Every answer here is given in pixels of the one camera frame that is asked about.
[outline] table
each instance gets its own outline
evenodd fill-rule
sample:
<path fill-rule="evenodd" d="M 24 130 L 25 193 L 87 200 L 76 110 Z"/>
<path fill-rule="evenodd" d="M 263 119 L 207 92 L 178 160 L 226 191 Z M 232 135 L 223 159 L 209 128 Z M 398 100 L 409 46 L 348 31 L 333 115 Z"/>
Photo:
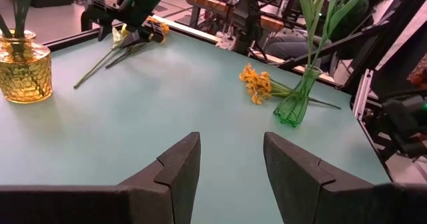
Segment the table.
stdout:
<path fill-rule="evenodd" d="M 191 131 L 201 134 L 192 223 L 282 223 L 263 155 L 273 131 L 373 184 L 389 182 L 349 108 L 350 96 L 316 83 L 297 128 L 272 115 L 279 100 L 254 105 L 239 73 L 248 62 L 287 85 L 299 75 L 171 32 L 115 67 L 76 81 L 111 48 L 84 33 L 50 46 L 53 96 L 34 105 L 0 99 L 0 185 L 116 185 Z"/>
<path fill-rule="evenodd" d="M 219 13 L 221 15 L 226 15 L 229 11 L 229 7 L 225 2 L 220 2 L 217 0 L 186 0 L 188 4 L 193 6 L 193 11 L 191 12 L 190 24 L 191 27 L 197 25 L 197 21 L 200 15 L 200 9 L 204 8 L 214 13 Z M 261 27 L 270 32 L 281 31 L 284 27 L 283 22 L 266 15 L 261 16 Z"/>

